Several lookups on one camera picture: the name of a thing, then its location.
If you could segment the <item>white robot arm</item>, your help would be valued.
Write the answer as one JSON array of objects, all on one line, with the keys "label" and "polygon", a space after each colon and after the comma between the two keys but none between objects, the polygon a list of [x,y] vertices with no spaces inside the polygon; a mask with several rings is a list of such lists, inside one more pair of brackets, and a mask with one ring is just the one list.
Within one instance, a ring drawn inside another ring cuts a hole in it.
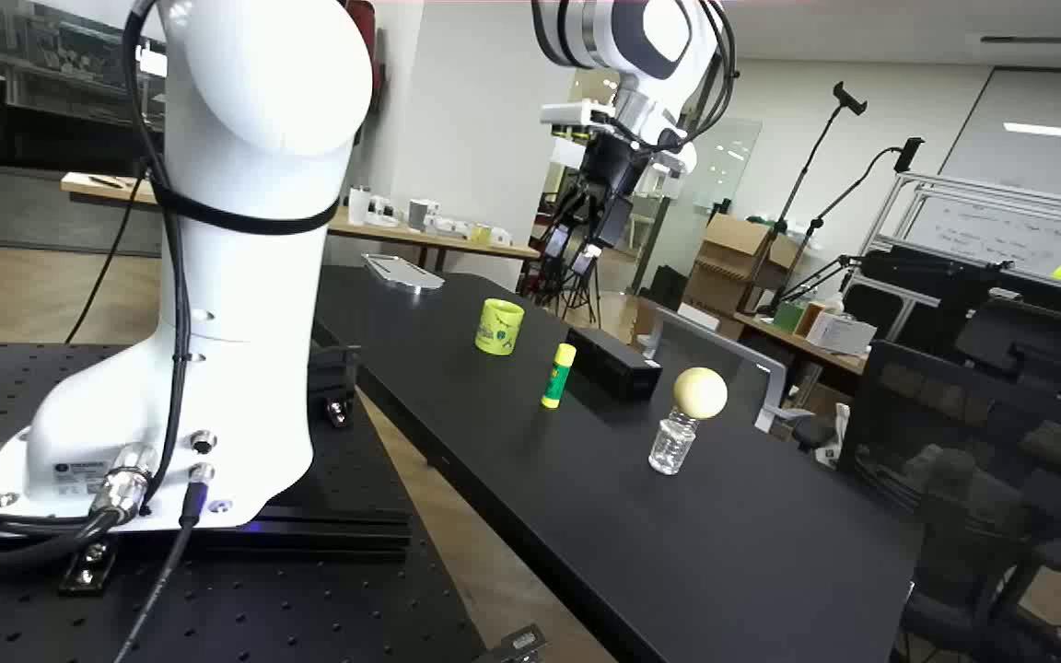
[{"label": "white robot arm", "polygon": [[0,446],[0,517],[235,530],[315,463],[310,331],[328,223],[373,107],[343,0],[132,0],[164,24],[168,120],[142,131],[164,209],[148,340],[61,379]]}]

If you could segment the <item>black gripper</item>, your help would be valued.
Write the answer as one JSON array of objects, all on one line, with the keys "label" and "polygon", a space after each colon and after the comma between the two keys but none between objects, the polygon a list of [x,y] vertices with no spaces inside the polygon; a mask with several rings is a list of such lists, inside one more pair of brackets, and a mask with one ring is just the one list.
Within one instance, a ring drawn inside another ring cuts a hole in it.
[{"label": "black gripper", "polygon": [[648,155],[601,131],[579,167],[579,179],[565,191],[565,221],[588,223],[599,247],[616,247],[630,221],[630,196]]}]

